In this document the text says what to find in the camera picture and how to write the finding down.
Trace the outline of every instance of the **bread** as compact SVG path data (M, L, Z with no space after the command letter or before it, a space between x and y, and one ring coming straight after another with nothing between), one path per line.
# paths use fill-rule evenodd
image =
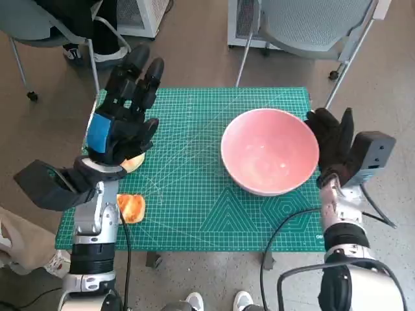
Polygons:
M117 194L117 203L125 222L135 224L144 218L145 200L139 194Z
M139 168L144 162L144 155L145 154L140 154L132 159L124 160L124 162L121 163L121 166L127 171L127 173L131 173Z

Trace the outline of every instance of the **white device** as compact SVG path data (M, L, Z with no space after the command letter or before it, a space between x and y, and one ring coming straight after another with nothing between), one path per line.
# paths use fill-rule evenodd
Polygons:
M228 46L246 45L248 39L252 15L254 14L253 0L228 0ZM251 47L262 47L267 49L278 49L272 44L254 35Z
M169 0L118 0L118 31L125 36L155 38Z

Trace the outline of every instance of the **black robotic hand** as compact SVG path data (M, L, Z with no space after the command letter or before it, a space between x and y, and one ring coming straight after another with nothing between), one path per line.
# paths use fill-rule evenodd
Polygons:
M353 115L347 108L341 122L324 108L307 113L305 123L313 131L320 149L318 167L322 187L332 175L340 185L361 185L386 165L396 140L381 132L360 132L353 141Z
M156 58L144 79L138 80L150 50L136 47L111 73L104 102L93 114L87 133L88 156L104 165L119 165L152 147L158 119L145 120L156 99L164 63ZM125 102L131 100L129 107Z
M156 58L139 80L149 54L147 46L139 45L111 72L104 102L93 112L88 127L88 157L77 157L72 168L35 160L14 176L38 207L64 211L90 201L98 182L123 178L126 171L119 164L151 148L158 119L146 121L145 111L156 99L164 63Z
M320 158L318 167L322 176L333 167L343 170L353 140L353 115L347 108L341 122L324 108L307 112L305 123L313 131L318 141Z

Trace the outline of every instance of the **grid lines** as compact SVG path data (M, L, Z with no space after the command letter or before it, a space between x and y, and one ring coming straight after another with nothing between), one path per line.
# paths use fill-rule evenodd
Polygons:
M317 172L296 190L264 198L240 189L220 159L220 140L239 114L279 108L304 119L305 88L159 89L147 118L160 120L141 167L120 182L120 192L142 194L145 218L129 225L132 249L140 251L262 251L276 226L292 213L320 206ZM100 94L99 102L105 98ZM72 244L74 209L62 217L57 249ZM319 213L292 219L273 251L323 251ZM118 249L126 249L119 228Z

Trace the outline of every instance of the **robotic arm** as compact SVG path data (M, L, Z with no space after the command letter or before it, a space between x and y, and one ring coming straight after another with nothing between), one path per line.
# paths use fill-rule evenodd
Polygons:
M325 109L310 111L306 123L320 147L318 178L322 202L326 264L320 308L329 310L406 310L393 273L377 261L366 236L359 205L362 184L381 170L395 139L381 132L361 132L353 145L353 117L348 108L341 123ZM347 265L335 266L342 262Z
M140 45L112 71L105 100L97 109L95 103L88 122L88 156L76 158L73 168L61 169L36 160L15 176L38 207L76 207L71 265L58 310L127 310L126 299L123 305L115 291L113 270L120 218L125 225L117 193L119 180L126 176L120 164L150 149L158 127L157 119L145 120L145 112L156 99L164 63L156 58L139 80L149 54Z

